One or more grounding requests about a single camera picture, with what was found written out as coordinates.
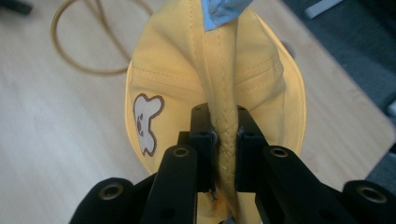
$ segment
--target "wooden table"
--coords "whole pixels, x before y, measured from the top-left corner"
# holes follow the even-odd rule
[[[70,67],[50,41],[62,1],[30,2],[28,18],[0,11],[0,223],[66,223],[97,182],[118,176],[136,183],[147,173],[124,131],[125,75]],[[149,16],[134,3],[112,2],[112,27],[132,52]],[[161,2],[148,1],[154,9]],[[303,161],[336,189],[366,177],[393,143],[392,126],[281,2],[256,0],[253,7],[293,48],[304,75]],[[83,5],[67,12],[60,28],[62,43],[82,62],[127,64]]]

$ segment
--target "cap stitching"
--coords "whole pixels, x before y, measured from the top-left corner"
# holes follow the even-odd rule
[[[138,68],[138,67],[134,67],[134,69],[142,71],[142,72],[146,72],[146,73],[151,73],[151,74],[163,76],[163,77],[169,77],[169,78],[180,80],[180,81],[185,81],[185,82],[189,82],[189,83],[197,83],[198,84],[198,82],[196,82],[194,80],[183,78],[183,77],[172,77],[170,75],[166,75],[165,73],[153,72],[153,71],[149,71],[149,70],[146,70],[146,69],[143,69],[143,68]]]
[[[259,66],[261,66],[261,65],[263,65],[265,63],[268,63],[268,62],[272,61],[272,59],[274,59],[276,55],[278,55],[278,54],[274,53],[269,59],[267,59],[267,60],[265,60],[265,61],[263,61],[261,63],[258,63],[256,65],[253,65],[253,66],[251,66],[249,68],[246,68],[244,71],[240,72],[238,75],[244,75],[245,73],[249,72],[250,70],[253,70],[256,67],[259,67]]]

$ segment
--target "cartoon bear patch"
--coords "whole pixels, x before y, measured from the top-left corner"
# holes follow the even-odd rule
[[[157,147],[157,139],[151,130],[152,120],[163,111],[163,98],[154,96],[148,98],[146,94],[139,94],[134,100],[134,122],[139,137],[140,150],[143,155],[147,152],[154,155]]]

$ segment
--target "yellow cap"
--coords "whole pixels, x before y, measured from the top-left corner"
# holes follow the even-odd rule
[[[234,190],[237,105],[246,108],[270,145],[299,154],[305,129],[302,76],[268,26],[247,8],[205,32],[200,0],[167,0],[134,49],[125,118],[134,151],[152,174],[163,153],[190,129],[191,109],[208,103],[219,135],[218,200],[199,194],[198,223],[231,212],[237,223],[261,223],[254,194]]]

